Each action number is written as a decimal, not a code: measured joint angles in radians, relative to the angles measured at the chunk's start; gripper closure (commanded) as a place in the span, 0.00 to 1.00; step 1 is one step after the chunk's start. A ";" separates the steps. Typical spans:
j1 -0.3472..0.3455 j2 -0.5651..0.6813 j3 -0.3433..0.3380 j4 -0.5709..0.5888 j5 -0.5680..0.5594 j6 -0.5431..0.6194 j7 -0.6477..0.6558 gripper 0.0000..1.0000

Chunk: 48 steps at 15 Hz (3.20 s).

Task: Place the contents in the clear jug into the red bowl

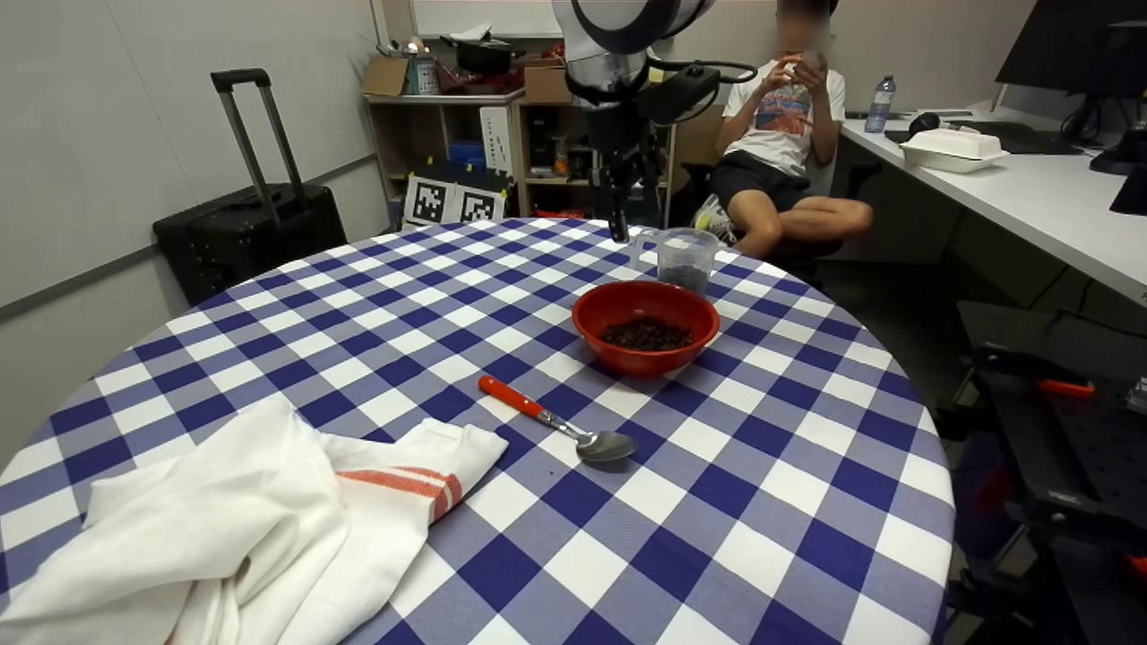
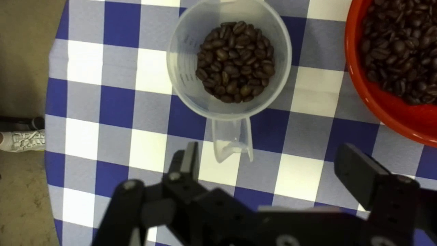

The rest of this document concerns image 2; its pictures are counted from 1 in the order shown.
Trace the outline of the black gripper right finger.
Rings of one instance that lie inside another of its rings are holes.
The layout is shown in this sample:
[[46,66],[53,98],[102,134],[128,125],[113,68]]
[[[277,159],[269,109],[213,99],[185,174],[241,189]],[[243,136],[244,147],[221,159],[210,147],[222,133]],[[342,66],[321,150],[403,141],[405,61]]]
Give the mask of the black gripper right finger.
[[351,144],[338,148],[334,174],[362,208],[368,222],[381,225],[412,225],[418,184],[394,175],[371,156]]

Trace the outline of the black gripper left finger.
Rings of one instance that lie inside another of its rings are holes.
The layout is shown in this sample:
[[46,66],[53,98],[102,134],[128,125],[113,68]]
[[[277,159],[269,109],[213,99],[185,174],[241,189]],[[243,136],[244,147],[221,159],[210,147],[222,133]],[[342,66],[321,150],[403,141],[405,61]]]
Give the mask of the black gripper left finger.
[[199,144],[189,143],[185,150],[177,151],[170,162],[164,184],[168,191],[183,201],[198,196]]

